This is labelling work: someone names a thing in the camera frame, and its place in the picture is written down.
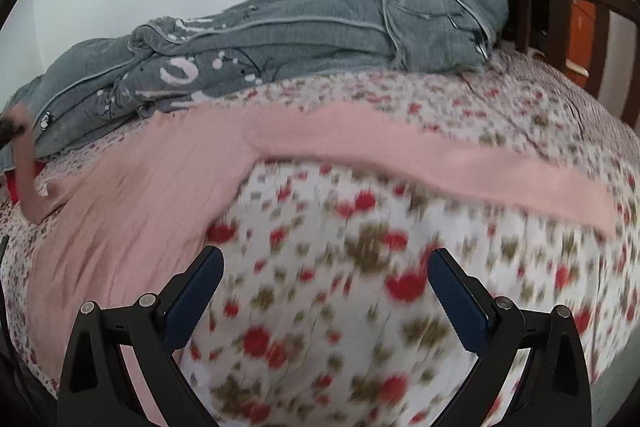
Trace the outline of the pink knitted sweater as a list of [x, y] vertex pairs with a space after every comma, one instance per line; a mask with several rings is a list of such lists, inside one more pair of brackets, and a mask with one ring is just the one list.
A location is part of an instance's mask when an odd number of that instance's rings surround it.
[[81, 303], [129, 305], [160, 291], [204, 246], [219, 247], [200, 233], [261, 162], [342, 166], [458, 202], [573, 223], [606, 239], [616, 232], [611, 194], [578, 169], [427, 135], [360, 104], [309, 112], [280, 104], [205, 106], [157, 115], [46, 194], [32, 179], [32, 141], [21, 136], [15, 148], [23, 215], [54, 221], [32, 259], [25, 300], [32, 361], [51, 381], [61, 378]]

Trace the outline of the red cloth item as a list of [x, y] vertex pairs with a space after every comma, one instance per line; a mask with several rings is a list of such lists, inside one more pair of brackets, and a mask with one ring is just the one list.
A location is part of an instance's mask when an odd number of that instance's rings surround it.
[[[32, 179], [36, 179], [38, 174], [46, 167], [44, 161], [35, 160], [34, 167], [32, 167]], [[16, 181], [16, 170], [11, 169], [3, 173], [4, 179], [6, 179], [6, 189], [8, 190], [10, 201], [13, 205], [16, 205], [20, 201], [20, 190]]]

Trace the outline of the floral bed sheet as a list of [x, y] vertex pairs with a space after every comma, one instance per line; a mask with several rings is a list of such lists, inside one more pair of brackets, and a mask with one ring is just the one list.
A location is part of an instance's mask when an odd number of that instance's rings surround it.
[[424, 271], [447, 248], [525, 309], [568, 306], [592, 421], [639, 377], [639, 140], [554, 69], [500, 54], [457, 76], [369, 72], [241, 91], [224, 105], [367, 105], [427, 135], [515, 150], [606, 183], [616, 233], [458, 202], [315, 161], [261, 162], [200, 233], [224, 278], [178, 363], [225, 426], [426, 426], [474, 364]]

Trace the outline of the grey patterned blanket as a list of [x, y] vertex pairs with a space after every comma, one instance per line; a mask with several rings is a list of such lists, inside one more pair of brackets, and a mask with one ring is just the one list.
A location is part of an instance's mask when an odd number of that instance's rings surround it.
[[77, 43], [12, 103], [27, 109], [36, 154], [48, 158], [130, 119], [273, 81], [475, 68], [488, 61], [508, 14], [508, 0], [248, 0]]

